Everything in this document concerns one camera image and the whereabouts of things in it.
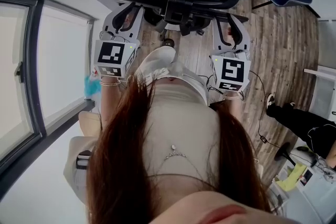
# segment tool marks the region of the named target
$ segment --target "bracelet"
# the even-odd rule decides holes
[[[102,86],[107,86],[107,87],[112,87],[112,86],[118,86],[121,83],[121,81],[118,79],[116,83],[105,83],[105,82],[100,82],[100,85]]]

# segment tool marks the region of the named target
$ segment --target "robotic device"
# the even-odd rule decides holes
[[[137,36],[144,8],[135,2],[123,4],[110,13],[96,41],[94,66],[100,76],[124,78],[140,46]],[[248,72],[250,38],[245,27],[235,16],[227,14],[234,43],[224,40],[221,21],[214,16],[211,68],[215,87],[241,92],[249,84]]]

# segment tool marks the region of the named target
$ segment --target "black pants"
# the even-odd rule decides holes
[[[335,141],[336,129],[324,125],[331,124],[336,126],[334,122],[328,121],[308,111],[294,109],[290,104],[285,104],[283,108],[277,105],[270,105],[266,114],[290,129],[296,136],[305,141],[311,150],[321,157],[325,158],[329,153]],[[307,134],[313,128],[317,129],[309,133],[312,137],[311,139]]]

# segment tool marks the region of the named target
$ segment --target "yellow paper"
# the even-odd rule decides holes
[[[307,168],[306,165],[302,163],[297,163],[294,167],[294,170],[285,180],[276,181],[276,183],[282,188],[284,191],[290,191],[295,188],[296,182],[299,180],[302,173]]]

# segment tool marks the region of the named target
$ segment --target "black and white marker cube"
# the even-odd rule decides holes
[[[101,76],[124,78],[132,65],[137,44],[113,40],[96,40],[94,66]]]
[[[223,56],[211,56],[211,68],[216,88],[241,92],[249,84],[248,72],[251,61]]]

